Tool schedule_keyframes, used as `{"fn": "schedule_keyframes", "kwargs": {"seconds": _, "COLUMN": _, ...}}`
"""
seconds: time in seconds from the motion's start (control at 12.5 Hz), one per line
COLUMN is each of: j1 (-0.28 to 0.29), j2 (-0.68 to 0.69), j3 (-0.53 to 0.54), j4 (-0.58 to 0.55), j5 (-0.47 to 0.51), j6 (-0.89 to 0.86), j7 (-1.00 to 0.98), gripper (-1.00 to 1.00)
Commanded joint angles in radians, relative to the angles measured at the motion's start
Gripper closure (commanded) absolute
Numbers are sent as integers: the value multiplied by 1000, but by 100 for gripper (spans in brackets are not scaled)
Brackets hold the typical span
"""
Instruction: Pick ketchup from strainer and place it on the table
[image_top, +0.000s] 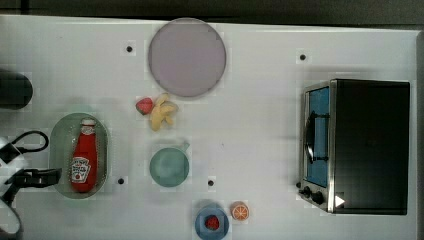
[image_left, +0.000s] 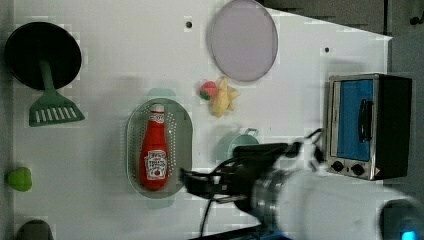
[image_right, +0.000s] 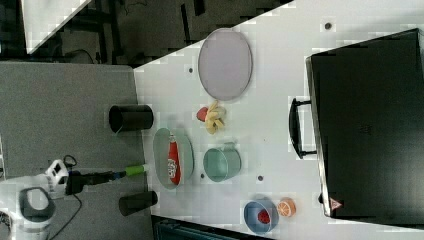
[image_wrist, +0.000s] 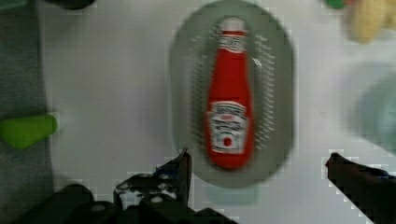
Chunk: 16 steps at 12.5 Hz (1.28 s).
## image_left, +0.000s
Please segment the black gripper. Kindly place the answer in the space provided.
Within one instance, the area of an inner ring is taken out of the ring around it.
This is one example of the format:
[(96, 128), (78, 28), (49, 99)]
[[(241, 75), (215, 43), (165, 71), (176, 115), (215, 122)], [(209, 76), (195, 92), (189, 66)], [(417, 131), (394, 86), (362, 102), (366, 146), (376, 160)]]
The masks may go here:
[(233, 157), (213, 171), (213, 175), (220, 177), (216, 187), (198, 185), (212, 184), (210, 174), (183, 168), (179, 169), (180, 181), (192, 195), (212, 199), (219, 204), (233, 202), (239, 210), (251, 214), (254, 212), (256, 183), (272, 170), (280, 157), (288, 155), (290, 145), (287, 143), (237, 146), (233, 150)]

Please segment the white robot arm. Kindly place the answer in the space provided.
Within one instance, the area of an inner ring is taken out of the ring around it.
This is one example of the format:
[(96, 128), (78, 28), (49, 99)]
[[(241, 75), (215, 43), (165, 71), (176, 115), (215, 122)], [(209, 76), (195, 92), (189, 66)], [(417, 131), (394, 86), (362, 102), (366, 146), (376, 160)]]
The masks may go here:
[(234, 204), (257, 226), (193, 240), (423, 240), (423, 205), (373, 182), (274, 167), (298, 142), (238, 146), (209, 173), (180, 170), (187, 192)]

